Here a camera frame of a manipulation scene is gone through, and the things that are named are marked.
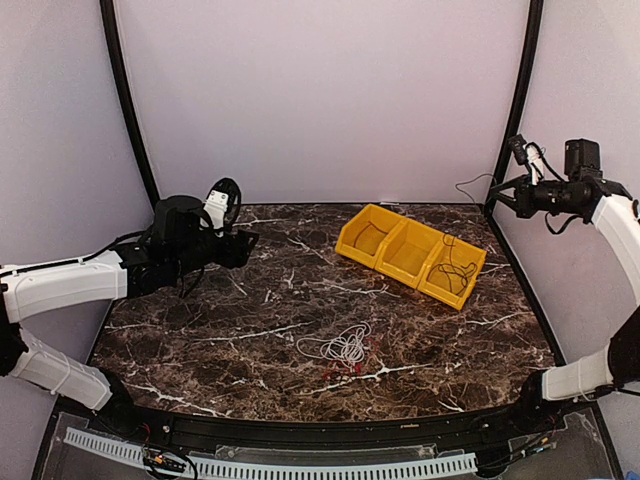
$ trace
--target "brown marble surface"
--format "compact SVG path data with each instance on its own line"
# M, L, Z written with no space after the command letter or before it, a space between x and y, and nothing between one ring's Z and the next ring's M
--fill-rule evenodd
M363 421L499 406L551 352L495 237L470 206L390 207L487 250L462 311L336 254L362 205L244 207L259 232L249 264L207 268L186 299L174 289L119 302L93 365L124 380L136 402L250 420ZM304 336L370 323L377 351L361 376L323 379Z

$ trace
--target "white cable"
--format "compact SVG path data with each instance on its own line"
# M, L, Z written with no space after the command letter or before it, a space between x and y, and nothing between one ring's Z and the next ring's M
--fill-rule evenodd
M364 361L369 347L365 346L363 340L371 335L371 325L362 322L347 328L344 332L330 340L323 340L314 337L303 337L296 342L296 349L300 354L308 358L319 360L337 360L346 367L354 368L356 364ZM318 354L307 353L300 348L301 342L319 343Z

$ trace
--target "white wall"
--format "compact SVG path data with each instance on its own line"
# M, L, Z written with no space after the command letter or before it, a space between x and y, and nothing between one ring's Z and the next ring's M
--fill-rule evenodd
M232 176L248 202L467 202L453 184L493 171L529 2L117 3L163 195Z
M97 1L0 2L0 263L92 252L150 220ZM86 359L105 303L26 328ZM0 479L31 478L54 398L0 378Z
M547 148L562 171L564 141L600 143L605 177L640 196L640 4L546 2L521 132ZM512 168L510 175L520 175ZM608 244L577 222L560 237L542 214L518 220L497 210L569 361L602 348L635 309L631 287ZM623 469L640 470L640 403L601 401Z

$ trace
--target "black frame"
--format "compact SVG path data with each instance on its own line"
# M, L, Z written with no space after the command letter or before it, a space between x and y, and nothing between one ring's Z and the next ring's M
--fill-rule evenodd
M530 0L527 28L513 101L494 171L494 177L498 183L504 180L509 165L510 150L507 145L507 139L518 133L522 119L531 73L533 71L536 46L542 21L543 3L543 0ZM160 197L140 134L131 90L127 81L122 48L118 37L114 2L113 0L100 0L100 6L112 70L123 116L127 124L129 138L149 201L152 206L155 206ZM516 278L544 332L554 355L555 363L557 365L565 364L564 356L553 335L544 310L522 266L518 262L517 257L494 218L495 201L487 197L485 204L479 206L482 208L489 227L496 236L509 263L514 269ZM483 452L500 448L504 449L506 442L508 442L510 438L520 435L520 432L513 430L511 427L481 431L478 429L477 424L474 423L480 417L491 416L496 412L499 413L504 408L505 407L497 407L478 412L458 413L438 417L359 424L257 422L172 414L148 408L142 408L141 412L145 421L152 426L153 430L161 432L154 435L155 438L153 440L155 442L185 450L215 451L215 447L219 444L298 450L342 450L436 443L440 451L465 448L481 455ZM593 410L609 456L611 468L616 478L622 478L623 474L620 469L620 464L598 404L593 402L587 406L576 406L576 409L580 408L591 408ZM50 436L53 433L53 426L60 412L69 412L92 418L86 410L79 409L78 405L74 402L63 398L58 400L47 427L47 432L43 438L38 462L34 469L34 479L38 478L37 475L43 467L46 449L50 442ZM91 421L90 426L97 430L103 430L103 427L95 420ZM164 426L169 427L170 433L162 433L162 427Z
M131 142L131 148L133 149L133 154L138 164L142 183L147 191L147 197L151 203L151 208L155 208L156 203L160 200L160 192L158 191L158 185L151 170L149 156L147 155L147 150L142 140L136 109L133 106L131 88L129 87L129 80L127 79L127 70L122 55L120 36L118 35L118 21L113 0L100 0L100 11L102 12L104 36L107 42L107 49L109 50L111 71L113 72L113 79L118 91L118 98L120 99L122 116L127 126L129 141Z

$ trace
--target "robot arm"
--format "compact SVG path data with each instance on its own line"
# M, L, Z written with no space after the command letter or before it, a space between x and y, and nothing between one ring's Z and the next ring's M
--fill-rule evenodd
M531 144L521 135L510 141L519 164L531 164ZM522 175L491 189L491 195L516 212L530 218L538 211L551 215L571 213L592 223L618 257L640 304L640 223L637 201L617 182L602 178L599 146L588 140L570 140L565 145L565 174L568 180L544 180L539 175ZM513 188L513 196L504 193ZM608 345L576 362L533 375L523 387L524 402L592 400L640 380L640 307L631 315Z
M128 398L115 377L68 358L19 323L80 303L148 295L164 286L176 286L185 275L202 272L209 263L244 266L258 235L241 230L232 233L239 208L237 184L223 179L205 202L187 196L158 202L147 230L117 239L97 254L1 268L0 376L22 378L91 410L111 410L113 415L114 401L122 401L114 393ZM123 243L134 237L138 239Z

